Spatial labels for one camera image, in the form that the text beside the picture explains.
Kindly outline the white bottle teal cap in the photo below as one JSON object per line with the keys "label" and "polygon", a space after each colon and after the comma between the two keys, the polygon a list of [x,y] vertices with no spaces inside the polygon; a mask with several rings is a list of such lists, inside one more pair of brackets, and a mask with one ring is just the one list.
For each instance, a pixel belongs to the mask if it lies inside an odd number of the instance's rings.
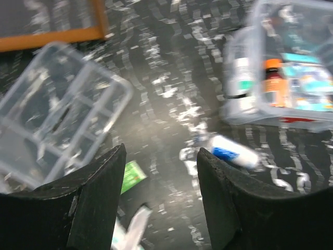
{"label": "white bottle teal cap", "polygon": [[236,99],[242,111],[252,113],[255,98],[253,96],[252,87],[254,78],[249,67],[249,58],[237,58],[235,60],[234,77],[231,83],[230,96]]}

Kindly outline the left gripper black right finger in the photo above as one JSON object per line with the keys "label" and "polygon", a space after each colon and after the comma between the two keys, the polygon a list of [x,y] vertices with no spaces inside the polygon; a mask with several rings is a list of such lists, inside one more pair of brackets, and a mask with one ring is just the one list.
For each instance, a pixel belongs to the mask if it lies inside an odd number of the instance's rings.
{"label": "left gripper black right finger", "polygon": [[213,249],[332,249],[332,188],[301,195],[201,148],[199,184]]}

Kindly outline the small green box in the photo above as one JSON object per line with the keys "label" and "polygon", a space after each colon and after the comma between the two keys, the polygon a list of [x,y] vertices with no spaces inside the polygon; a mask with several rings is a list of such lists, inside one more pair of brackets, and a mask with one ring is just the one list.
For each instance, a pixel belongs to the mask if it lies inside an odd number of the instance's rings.
{"label": "small green box", "polygon": [[145,178],[147,178],[147,175],[136,161],[128,162],[125,165],[121,194],[125,193]]}

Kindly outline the teal bandage packet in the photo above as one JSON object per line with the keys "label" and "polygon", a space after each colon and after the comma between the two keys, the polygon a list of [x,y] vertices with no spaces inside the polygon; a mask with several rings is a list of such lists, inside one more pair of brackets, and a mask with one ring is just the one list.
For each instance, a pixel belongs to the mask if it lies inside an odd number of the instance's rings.
{"label": "teal bandage packet", "polygon": [[311,55],[283,53],[282,70],[288,81],[291,107],[332,112],[332,73]]}

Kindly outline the teal white sachet strips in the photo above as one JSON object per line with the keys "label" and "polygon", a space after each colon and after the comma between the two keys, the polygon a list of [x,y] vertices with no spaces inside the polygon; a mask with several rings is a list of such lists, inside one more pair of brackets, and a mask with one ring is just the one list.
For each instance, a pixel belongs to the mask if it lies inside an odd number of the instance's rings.
{"label": "teal white sachet strips", "polygon": [[116,217],[111,249],[144,250],[140,243],[151,213],[152,210],[150,208],[145,205],[141,206],[132,217],[127,230]]}

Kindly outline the clear first aid box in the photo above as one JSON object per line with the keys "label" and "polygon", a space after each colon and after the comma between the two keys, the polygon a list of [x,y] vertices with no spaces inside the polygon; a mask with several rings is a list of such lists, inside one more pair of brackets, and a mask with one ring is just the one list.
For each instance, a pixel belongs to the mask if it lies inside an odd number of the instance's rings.
{"label": "clear first aid box", "polygon": [[332,2],[256,1],[225,46],[229,124],[332,128]]}

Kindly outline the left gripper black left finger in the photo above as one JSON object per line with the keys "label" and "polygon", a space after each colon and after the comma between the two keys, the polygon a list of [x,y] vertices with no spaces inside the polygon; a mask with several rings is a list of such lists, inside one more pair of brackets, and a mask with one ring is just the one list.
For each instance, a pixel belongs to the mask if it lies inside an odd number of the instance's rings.
{"label": "left gripper black left finger", "polygon": [[110,249],[126,149],[27,192],[1,195],[1,249]]}

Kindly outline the clear divider tray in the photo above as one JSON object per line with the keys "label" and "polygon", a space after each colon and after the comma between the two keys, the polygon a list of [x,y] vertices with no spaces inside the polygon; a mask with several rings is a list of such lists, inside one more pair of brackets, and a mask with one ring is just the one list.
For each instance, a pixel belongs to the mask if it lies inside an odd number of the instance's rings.
{"label": "clear divider tray", "polygon": [[42,47],[1,100],[1,192],[89,164],[132,95],[127,80],[72,46]]}

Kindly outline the white blue tube bottle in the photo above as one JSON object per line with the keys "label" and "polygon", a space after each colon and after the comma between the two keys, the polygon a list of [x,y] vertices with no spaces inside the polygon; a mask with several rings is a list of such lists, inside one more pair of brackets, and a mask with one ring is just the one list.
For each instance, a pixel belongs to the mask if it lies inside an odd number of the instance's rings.
{"label": "white blue tube bottle", "polygon": [[244,168],[253,169],[259,164],[258,154],[222,135],[216,135],[208,141],[208,151],[217,158],[232,162]]}

